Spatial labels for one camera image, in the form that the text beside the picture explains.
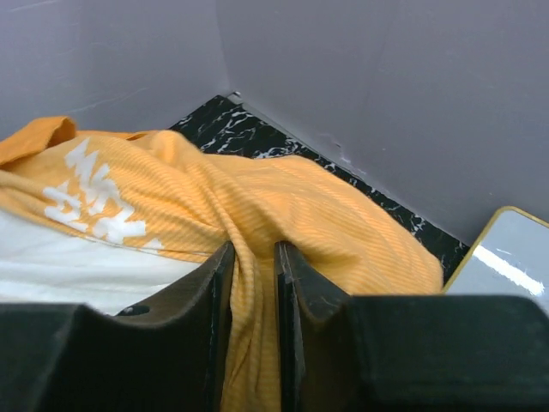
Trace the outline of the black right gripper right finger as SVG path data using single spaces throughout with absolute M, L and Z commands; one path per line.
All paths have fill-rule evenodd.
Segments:
M 351 295 L 274 248 L 285 411 L 545 411 L 548 318 L 531 300 Z

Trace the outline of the white pillow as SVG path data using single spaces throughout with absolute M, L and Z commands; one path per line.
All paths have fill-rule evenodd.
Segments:
M 116 315 L 196 267 L 73 237 L 8 212 L 1 214 L 3 303 L 85 303 Z

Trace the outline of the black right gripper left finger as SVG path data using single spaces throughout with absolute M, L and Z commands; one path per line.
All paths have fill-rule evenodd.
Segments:
M 115 316 L 77 304 L 1 307 L 4 411 L 216 411 L 235 250 Z

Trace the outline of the orange pillowcase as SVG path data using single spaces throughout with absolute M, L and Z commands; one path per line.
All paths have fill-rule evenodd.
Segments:
M 412 234 L 313 161 L 204 154 L 171 130 L 78 130 L 37 118 L 1 143 L 1 207 L 40 227 L 201 263 L 231 242 L 232 329 L 221 407 L 281 409 L 274 246 L 286 240 L 350 294 L 436 294 Z

